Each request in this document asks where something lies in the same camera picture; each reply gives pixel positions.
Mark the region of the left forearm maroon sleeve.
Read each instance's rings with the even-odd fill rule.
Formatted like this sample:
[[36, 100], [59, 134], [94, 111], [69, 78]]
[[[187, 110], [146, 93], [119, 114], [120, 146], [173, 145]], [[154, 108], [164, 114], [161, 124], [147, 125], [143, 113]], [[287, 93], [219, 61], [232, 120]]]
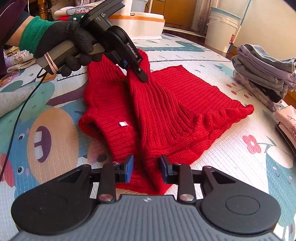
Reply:
[[16, 42], [13, 46], [27, 50], [40, 58], [62, 42], [62, 22], [49, 22], [36, 16], [30, 19], [24, 11], [24, 1], [1, 1], [1, 76], [6, 74], [3, 48], [13, 34]]

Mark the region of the black gloved left hand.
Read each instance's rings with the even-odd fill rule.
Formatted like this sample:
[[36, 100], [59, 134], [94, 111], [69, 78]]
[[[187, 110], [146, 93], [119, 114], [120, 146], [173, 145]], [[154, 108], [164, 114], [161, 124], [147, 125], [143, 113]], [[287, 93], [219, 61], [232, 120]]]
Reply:
[[36, 53], [36, 63], [51, 74], [68, 77], [92, 61], [102, 59], [103, 48], [76, 22], [57, 22], [46, 30]]

